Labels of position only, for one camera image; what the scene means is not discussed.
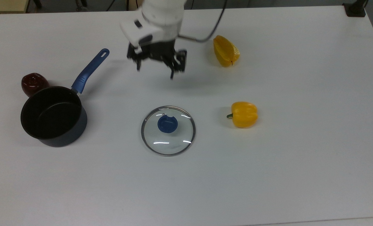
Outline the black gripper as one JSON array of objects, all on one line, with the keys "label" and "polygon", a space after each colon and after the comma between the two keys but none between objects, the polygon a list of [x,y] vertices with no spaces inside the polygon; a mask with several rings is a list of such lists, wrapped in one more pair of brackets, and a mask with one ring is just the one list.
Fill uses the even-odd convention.
[{"label": "black gripper", "polygon": [[136,64],[136,70],[139,72],[142,60],[150,58],[153,60],[171,62],[170,79],[174,78],[174,74],[185,71],[187,50],[175,51],[175,40],[161,41],[149,43],[140,47],[135,47],[129,44],[127,50],[127,59],[132,60]]}]

